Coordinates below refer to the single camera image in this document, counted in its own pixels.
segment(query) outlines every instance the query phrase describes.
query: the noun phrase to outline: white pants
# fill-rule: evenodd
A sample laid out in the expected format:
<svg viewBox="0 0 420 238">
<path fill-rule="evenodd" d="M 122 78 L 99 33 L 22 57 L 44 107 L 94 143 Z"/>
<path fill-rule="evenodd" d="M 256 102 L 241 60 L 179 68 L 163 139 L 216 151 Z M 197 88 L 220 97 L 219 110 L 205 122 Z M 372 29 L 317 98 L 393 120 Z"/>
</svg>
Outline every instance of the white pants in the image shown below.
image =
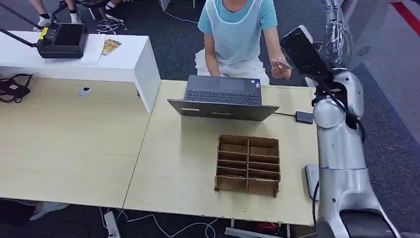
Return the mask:
<svg viewBox="0 0 420 238">
<path fill-rule="evenodd" d="M 210 76 L 207 69 L 204 50 L 196 53 L 197 75 Z M 268 85 L 270 79 L 265 73 L 263 63 L 258 57 L 234 64 L 222 64 L 219 62 L 219 71 L 222 75 L 228 75 L 232 78 L 257 78 L 261 84 Z"/>
</svg>

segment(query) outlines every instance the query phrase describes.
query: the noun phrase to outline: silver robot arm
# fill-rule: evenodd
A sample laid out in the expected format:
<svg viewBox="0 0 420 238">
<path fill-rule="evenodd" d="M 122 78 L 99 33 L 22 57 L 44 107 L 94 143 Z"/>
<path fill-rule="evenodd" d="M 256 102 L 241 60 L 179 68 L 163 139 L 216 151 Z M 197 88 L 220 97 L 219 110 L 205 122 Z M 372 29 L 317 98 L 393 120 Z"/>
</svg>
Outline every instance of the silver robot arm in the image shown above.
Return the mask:
<svg viewBox="0 0 420 238">
<path fill-rule="evenodd" d="M 370 184 L 360 118 L 363 88 L 344 67 L 351 37 L 336 0 L 327 1 L 327 27 L 320 53 L 299 26 L 280 44 L 299 72 L 316 82 L 313 101 L 319 155 L 319 238 L 399 238 Z"/>
</svg>

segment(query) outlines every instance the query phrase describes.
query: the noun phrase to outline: shoe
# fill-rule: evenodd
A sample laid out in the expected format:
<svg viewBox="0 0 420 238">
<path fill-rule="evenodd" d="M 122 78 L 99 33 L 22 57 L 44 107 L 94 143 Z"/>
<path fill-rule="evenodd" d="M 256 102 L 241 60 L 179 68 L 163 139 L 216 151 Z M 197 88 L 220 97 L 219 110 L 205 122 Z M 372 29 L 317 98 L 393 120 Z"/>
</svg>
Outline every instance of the shoe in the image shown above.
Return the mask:
<svg viewBox="0 0 420 238">
<path fill-rule="evenodd" d="M 53 211 L 58 211 L 61 209 L 64 209 L 68 207 L 67 203 L 61 203 L 61 202 L 44 202 L 44 205 L 42 206 L 42 209 L 37 213 L 34 214 L 31 217 L 31 221 L 36 220 L 38 218 L 41 218 L 43 215 L 49 213 L 49 212 L 53 212 Z"/>
<path fill-rule="evenodd" d="M 108 18 L 116 18 L 115 17 L 115 10 L 112 7 L 110 9 L 105 10 L 105 15 Z"/>
<path fill-rule="evenodd" d="M 70 13 L 70 17 L 71 17 L 71 24 L 82 24 L 79 11 L 77 11 L 77 13 Z"/>
<path fill-rule="evenodd" d="M 51 23 L 51 17 L 49 19 L 46 19 L 46 18 L 43 18 L 43 17 L 40 16 L 40 21 L 38 22 L 39 26 L 48 26 L 50 23 Z M 38 31 L 38 32 L 41 31 L 40 29 L 38 29 L 36 27 L 34 27 L 33 30 Z"/>
</svg>

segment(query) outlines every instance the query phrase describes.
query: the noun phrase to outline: cardboard organizer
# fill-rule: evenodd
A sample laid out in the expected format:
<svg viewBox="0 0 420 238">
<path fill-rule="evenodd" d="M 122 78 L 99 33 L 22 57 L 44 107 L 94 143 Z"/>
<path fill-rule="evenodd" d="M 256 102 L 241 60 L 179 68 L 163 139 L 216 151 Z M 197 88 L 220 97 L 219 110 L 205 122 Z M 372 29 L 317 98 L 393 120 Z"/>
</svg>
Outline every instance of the cardboard organizer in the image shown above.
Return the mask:
<svg viewBox="0 0 420 238">
<path fill-rule="evenodd" d="M 221 135 L 214 190 L 233 190 L 277 197 L 280 182 L 278 140 Z"/>
</svg>

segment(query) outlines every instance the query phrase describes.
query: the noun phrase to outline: black device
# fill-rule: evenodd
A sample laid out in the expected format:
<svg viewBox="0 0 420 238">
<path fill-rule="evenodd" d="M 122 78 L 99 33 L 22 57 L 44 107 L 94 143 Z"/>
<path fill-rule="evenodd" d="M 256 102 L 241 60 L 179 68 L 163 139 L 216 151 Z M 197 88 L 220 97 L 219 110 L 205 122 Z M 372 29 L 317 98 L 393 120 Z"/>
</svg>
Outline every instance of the black device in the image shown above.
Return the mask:
<svg viewBox="0 0 420 238">
<path fill-rule="evenodd" d="M 25 16 L 0 2 L 11 13 L 27 21 L 36 28 L 42 30 L 37 43 L 30 43 L 3 28 L 0 31 L 6 35 L 38 49 L 38 53 L 45 59 L 80 59 L 88 39 L 88 30 L 84 24 L 51 23 L 48 27 L 41 27 Z"/>
<path fill-rule="evenodd" d="M 296 112 L 296 122 L 312 124 L 314 122 L 314 115 L 312 113 Z"/>
<path fill-rule="evenodd" d="M 190 75 L 184 100 L 262 105 L 259 79 Z"/>
<path fill-rule="evenodd" d="M 334 78 L 331 67 L 323 61 L 304 26 L 299 26 L 280 40 L 280 46 L 299 73 L 320 82 Z"/>
<path fill-rule="evenodd" d="M 264 106 L 259 79 L 190 75 L 184 100 L 168 102 L 183 116 L 262 121 L 277 106 Z"/>
<path fill-rule="evenodd" d="M 183 116 L 205 118 L 263 121 L 278 109 L 277 106 L 193 102 L 173 99 L 168 99 L 168 102 Z"/>
</svg>

